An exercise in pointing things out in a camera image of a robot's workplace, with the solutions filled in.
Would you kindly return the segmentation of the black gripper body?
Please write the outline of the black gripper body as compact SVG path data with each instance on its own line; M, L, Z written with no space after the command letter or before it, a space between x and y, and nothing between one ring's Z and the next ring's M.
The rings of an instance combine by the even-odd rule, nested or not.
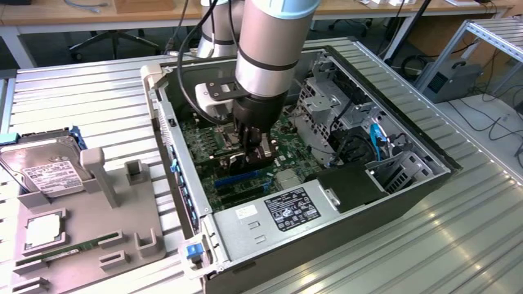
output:
M268 132L281 115L285 98L286 92L270 97L250 94L234 99L232 113L240 131L254 128Z

